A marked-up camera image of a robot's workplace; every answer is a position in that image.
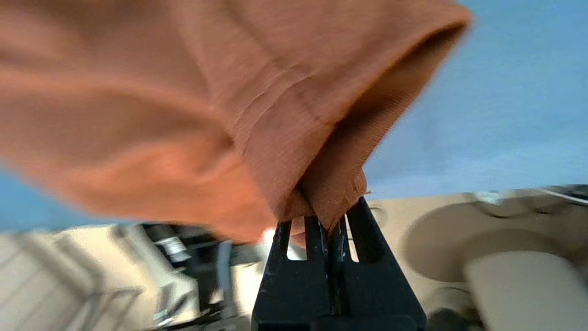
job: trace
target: white wire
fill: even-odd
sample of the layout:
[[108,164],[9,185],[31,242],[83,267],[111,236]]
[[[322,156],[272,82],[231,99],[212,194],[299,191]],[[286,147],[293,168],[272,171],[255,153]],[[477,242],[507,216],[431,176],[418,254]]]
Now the white wire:
[[574,202],[581,203],[581,204],[588,204],[588,200],[586,200],[586,199],[568,196],[567,194],[562,194],[562,193],[554,192],[551,190],[546,190],[545,188],[537,188],[536,190],[539,192],[543,192],[545,194],[549,194],[550,196],[564,198],[566,200],[574,201]]

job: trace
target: ribbed fabric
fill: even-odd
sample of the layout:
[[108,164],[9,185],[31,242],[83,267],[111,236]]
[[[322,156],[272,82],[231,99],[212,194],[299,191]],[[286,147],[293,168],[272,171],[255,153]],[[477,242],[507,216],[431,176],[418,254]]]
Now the ribbed fabric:
[[2,1],[0,153],[101,215],[330,228],[469,20],[447,0]]

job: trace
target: orange fabric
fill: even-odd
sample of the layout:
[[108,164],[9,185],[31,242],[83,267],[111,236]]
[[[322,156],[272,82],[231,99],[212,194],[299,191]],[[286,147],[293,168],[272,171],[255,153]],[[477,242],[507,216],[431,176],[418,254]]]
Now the orange fabric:
[[447,0],[0,2],[0,153],[94,213],[326,227],[470,15]]

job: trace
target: orange cloth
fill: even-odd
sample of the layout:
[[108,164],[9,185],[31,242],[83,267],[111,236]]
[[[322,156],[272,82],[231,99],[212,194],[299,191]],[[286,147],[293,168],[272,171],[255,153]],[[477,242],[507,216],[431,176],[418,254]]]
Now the orange cloth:
[[468,24],[447,0],[0,2],[0,153],[107,216],[328,228]]

